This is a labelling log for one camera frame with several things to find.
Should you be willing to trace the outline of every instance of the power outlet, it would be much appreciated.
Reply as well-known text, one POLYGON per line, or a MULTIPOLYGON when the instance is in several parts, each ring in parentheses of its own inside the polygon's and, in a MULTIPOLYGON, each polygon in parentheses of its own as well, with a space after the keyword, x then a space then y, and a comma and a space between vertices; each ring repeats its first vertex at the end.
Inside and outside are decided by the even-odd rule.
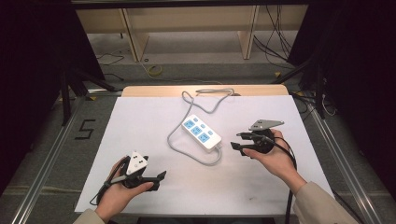
POLYGON ((221 148, 221 137, 196 115, 187 117, 182 127, 206 152, 221 148))
POLYGON ((129 161, 128 169, 126 171, 127 175, 131 175, 134 172, 148 166, 148 161, 143 158, 139 153, 133 151, 131 155, 131 160, 129 161))

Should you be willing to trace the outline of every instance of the gray cable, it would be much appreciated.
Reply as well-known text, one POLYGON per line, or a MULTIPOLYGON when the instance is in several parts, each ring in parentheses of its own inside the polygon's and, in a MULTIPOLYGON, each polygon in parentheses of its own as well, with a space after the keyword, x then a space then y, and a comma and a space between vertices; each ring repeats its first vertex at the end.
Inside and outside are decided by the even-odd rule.
POLYGON ((194 103, 194 98, 193 98, 187 91, 183 91, 183 92, 181 93, 181 96, 182 96, 183 100, 186 101, 187 103, 189 103, 189 104, 190 104, 190 107, 189 107, 189 109, 187 110, 187 113, 186 113, 186 115, 184 116, 184 118, 181 120, 181 122, 176 126, 176 128, 175 128, 174 130, 172 130, 172 132, 169 133, 169 135, 168 135, 168 137, 167 137, 167 142, 168 142, 168 145, 169 145, 170 148, 172 148, 172 149, 173 149, 174 151, 176 151, 176 152, 179 152, 179 153, 181 153, 181 154, 183 154, 183 155, 186 155, 186 156, 192 158, 192 159, 195 160, 195 161, 198 161, 198 162, 201 163, 202 165, 213 166, 213 165, 215 165, 216 163, 218 163, 218 161, 221 159, 221 150, 220 150, 220 148, 216 148, 216 150, 218 151, 218 154, 219 154, 219 155, 218 155, 218 157, 217 157, 214 161, 212 161, 212 162, 205 162, 205 161, 201 161, 201 160, 199 160, 198 158, 192 156, 190 153, 187 153, 187 152, 185 152, 185 151, 182 151, 182 150, 177 149, 176 147, 174 147, 174 146, 172 145, 171 141, 170 141, 170 138, 171 138, 172 134, 178 129, 178 127, 180 127, 180 125, 183 123, 184 119, 186 119, 186 117, 190 114, 190 111, 191 111, 193 105, 198 106, 199 108, 201 108, 202 110, 204 110, 206 113, 211 114, 211 113, 213 113, 213 112, 215 112, 215 111, 217 110, 217 108, 219 107, 219 104, 220 104, 225 98, 227 98, 228 96, 230 96, 230 95, 233 94, 233 89, 222 89, 222 90, 198 90, 198 91, 196 91, 196 92, 198 92, 198 93, 225 92, 225 91, 227 91, 229 94, 227 94, 226 96, 222 97, 222 98, 216 103, 215 107, 214 107, 211 111, 207 111, 207 110, 205 110, 203 107, 201 107, 200 105, 195 104, 195 103, 194 103), (185 96, 184 96, 185 93, 189 95, 189 97, 190 97, 190 99, 191 99, 190 101, 187 101, 187 100, 186 100, 186 98, 185 98, 185 96))

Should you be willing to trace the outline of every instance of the person's right hand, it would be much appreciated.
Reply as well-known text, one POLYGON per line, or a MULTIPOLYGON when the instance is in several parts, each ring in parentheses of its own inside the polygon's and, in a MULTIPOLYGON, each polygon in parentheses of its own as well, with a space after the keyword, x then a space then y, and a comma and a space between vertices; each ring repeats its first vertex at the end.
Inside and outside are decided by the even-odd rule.
MULTIPOLYGON (((290 150, 288 144, 283 139, 282 132, 272 129, 277 144, 290 150)), ((267 154, 256 150, 244 148, 244 153, 252 159, 259 161, 273 175, 281 178, 295 194, 298 189, 306 184, 306 181, 297 173, 290 157, 280 148, 273 147, 267 154)))

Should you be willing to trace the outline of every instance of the white sheet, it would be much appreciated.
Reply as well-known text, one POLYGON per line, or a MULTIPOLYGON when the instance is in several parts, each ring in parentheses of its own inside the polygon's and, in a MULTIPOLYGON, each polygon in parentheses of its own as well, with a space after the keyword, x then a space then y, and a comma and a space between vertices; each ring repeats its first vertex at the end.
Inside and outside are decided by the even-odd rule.
MULTIPOLYGON (((195 103, 212 108, 220 97, 195 97, 195 103)), ((257 119, 283 120, 276 127, 293 149, 299 173, 331 194, 331 189, 312 148, 295 103, 290 96, 236 96, 223 101, 214 114, 193 107, 196 114, 222 137, 222 159, 203 166, 172 150, 167 135, 180 123, 189 104, 181 97, 125 97, 115 104, 101 146, 92 165, 76 212, 94 208, 89 201, 97 193, 112 167, 136 150, 149 156, 144 176, 167 171, 158 191, 134 198, 123 211, 138 216, 264 217, 284 215, 288 187, 257 161, 242 157, 230 142, 250 144, 236 136, 248 132, 257 119)), ((171 138, 175 147, 211 161, 181 128, 171 138)))

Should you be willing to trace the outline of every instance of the beige sleeve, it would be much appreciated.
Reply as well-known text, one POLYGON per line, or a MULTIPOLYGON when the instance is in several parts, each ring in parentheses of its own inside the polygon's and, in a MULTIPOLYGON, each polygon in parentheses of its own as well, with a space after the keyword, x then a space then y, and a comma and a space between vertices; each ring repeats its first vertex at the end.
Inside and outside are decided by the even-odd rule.
POLYGON ((293 210, 300 223, 358 223, 332 196, 309 182, 296 194, 293 210))
POLYGON ((105 222, 93 210, 87 209, 74 224, 105 224, 105 222))

